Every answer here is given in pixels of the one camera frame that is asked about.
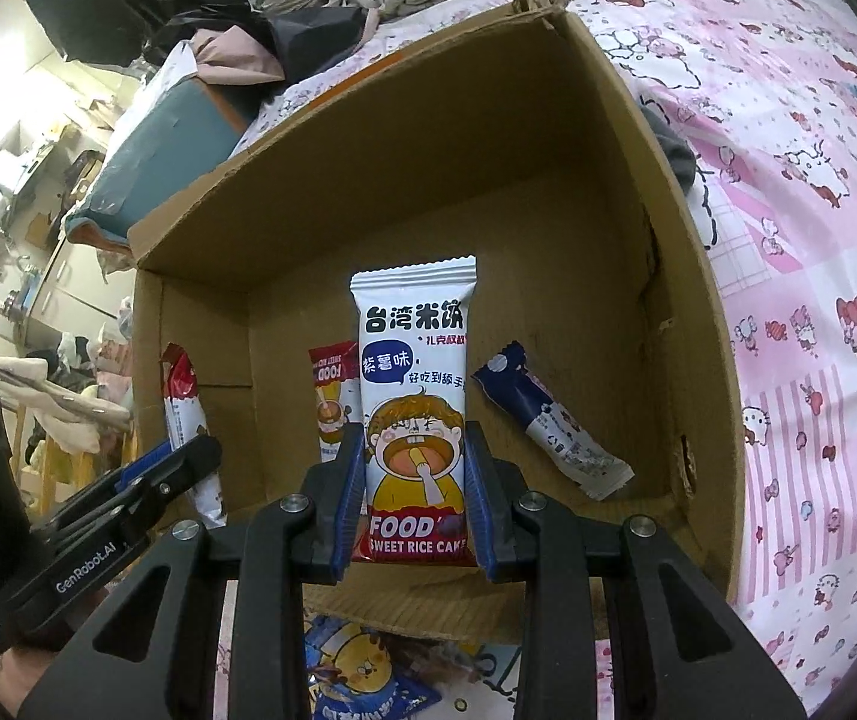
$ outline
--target white cabinet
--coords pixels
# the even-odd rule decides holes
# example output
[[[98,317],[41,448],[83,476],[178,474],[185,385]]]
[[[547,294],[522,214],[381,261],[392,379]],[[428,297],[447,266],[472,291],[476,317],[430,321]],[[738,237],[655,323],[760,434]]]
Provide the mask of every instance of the white cabinet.
[[[113,321],[113,317],[108,314],[61,290],[49,289],[37,305],[38,308],[32,312],[32,319],[60,333],[85,336],[91,341],[98,338],[103,324]]]
[[[134,271],[103,277],[96,250],[86,245],[62,244],[49,274],[54,287],[113,317],[122,298],[134,294]]]
[[[93,341],[103,324],[116,330],[122,298],[134,294],[134,276],[124,271],[105,279],[94,248],[62,241],[28,311],[24,343],[53,348],[62,333]]]

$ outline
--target cartoon boy illustration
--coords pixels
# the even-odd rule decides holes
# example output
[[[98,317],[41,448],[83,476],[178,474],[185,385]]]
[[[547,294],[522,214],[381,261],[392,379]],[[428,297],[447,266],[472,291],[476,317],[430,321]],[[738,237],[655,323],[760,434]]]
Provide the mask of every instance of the cartoon boy illustration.
[[[451,470],[462,456],[463,435],[465,418],[424,389],[382,403],[367,434],[369,451],[386,472],[372,507],[382,512],[432,507],[461,514],[465,500]]]
[[[342,406],[337,398],[319,401],[315,407],[318,416],[318,437],[327,445],[340,445],[345,435],[345,423],[351,414],[351,407]]]

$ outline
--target cardboard box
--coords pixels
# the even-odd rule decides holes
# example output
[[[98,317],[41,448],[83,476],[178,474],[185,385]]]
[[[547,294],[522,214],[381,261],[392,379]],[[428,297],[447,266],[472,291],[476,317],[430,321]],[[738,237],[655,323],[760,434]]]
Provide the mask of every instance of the cardboard box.
[[[307,350],[355,337],[350,276],[473,253],[468,371],[518,338],[636,480],[591,502],[472,382],[494,454],[579,514],[652,514],[730,593],[743,439],[721,305],[636,103],[552,1],[387,57],[132,229],[140,440],[164,437],[158,357],[175,341],[225,448],[230,518],[297,490],[318,461]],[[522,599],[427,566],[353,565],[305,591],[379,628],[480,641],[521,640]]]

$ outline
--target bed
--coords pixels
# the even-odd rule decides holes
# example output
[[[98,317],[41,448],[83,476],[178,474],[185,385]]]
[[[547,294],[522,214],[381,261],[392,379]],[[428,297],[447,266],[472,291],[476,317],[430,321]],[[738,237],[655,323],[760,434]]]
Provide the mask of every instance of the bed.
[[[508,1],[451,0],[382,25],[356,55],[264,105],[236,151],[380,57]],[[735,608],[813,712],[857,658],[857,18],[840,0],[569,8],[639,103],[698,155],[688,202],[745,428]],[[598,651],[612,716],[605,642]],[[511,716],[508,698],[491,705],[485,717]],[[458,712],[443,702],[423,716]]]

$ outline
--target blue snack package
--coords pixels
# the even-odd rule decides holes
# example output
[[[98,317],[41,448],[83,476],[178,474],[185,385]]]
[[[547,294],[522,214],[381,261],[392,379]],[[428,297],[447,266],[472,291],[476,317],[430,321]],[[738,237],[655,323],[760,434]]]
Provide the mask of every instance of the blue snack package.
[[[625,461],[605,451],[528,370],[525,347],[518,341],[509,343],[471,378],[589,498],[603,500],[635,475]]]
[[[393,666],[378,633],[324,614],[305,618],[313,720],[402,720],[441,699]]]

